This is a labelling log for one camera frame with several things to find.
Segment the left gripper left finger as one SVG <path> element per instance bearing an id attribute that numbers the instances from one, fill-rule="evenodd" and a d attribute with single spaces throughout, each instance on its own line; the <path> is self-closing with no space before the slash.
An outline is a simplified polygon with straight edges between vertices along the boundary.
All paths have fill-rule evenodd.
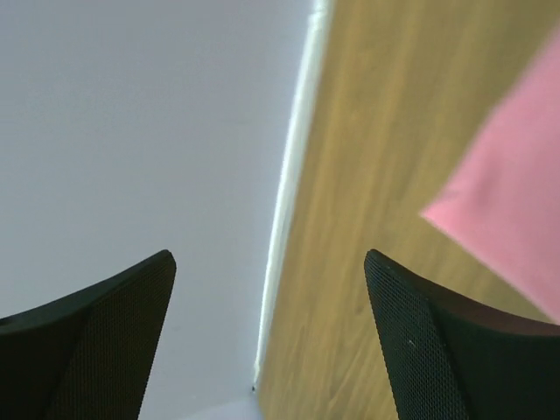
<path id="1" fill-rule="evenodd" d="M 162 250 L 1 320 L 3 419 L 137 419 L 176 262 Z"/>

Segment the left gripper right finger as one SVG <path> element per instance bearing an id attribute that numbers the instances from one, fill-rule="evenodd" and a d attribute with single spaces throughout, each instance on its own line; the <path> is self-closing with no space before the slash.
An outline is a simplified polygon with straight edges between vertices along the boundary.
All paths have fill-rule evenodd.
<path id="1" fill-rule="evenodd" d="M 479 303 L 378 250 L 367 291 L 401 419 L 557 419 L 559 328 Z"/>

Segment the pink t shirt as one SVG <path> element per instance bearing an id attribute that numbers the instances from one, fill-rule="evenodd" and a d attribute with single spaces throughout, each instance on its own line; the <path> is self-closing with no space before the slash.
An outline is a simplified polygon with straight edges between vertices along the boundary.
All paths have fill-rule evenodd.
<path id="1" fill-rule="evenodd" d="M 559 320 L 557 31 L 422 216 Z"/>

